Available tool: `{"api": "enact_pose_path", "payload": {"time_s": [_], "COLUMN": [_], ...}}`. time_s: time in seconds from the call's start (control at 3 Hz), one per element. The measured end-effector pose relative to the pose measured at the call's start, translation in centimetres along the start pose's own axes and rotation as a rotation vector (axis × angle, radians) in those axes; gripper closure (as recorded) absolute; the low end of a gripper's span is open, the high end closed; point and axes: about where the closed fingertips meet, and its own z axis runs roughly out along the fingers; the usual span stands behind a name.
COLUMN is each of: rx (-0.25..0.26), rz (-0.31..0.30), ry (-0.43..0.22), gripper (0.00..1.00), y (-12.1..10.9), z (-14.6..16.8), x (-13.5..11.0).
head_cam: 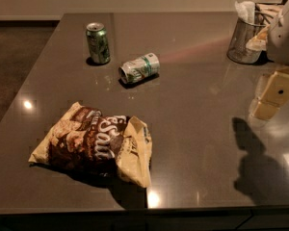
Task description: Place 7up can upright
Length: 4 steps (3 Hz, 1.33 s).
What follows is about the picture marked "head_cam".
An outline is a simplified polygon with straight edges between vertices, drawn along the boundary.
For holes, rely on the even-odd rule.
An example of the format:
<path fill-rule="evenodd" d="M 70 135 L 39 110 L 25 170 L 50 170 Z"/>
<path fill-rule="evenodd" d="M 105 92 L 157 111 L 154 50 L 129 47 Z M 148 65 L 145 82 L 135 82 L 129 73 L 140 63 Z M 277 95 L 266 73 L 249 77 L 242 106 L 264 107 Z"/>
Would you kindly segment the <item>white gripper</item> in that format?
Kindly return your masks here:
<path fill-rule="evenodd" d="M 270 24 L 267 38 L 269 60 L 289 65 L 289 0 Z M 258 81 L 250 114 L 261 120 L 270 120 L 289 101 L 289 68 L 263 74 Z"/>

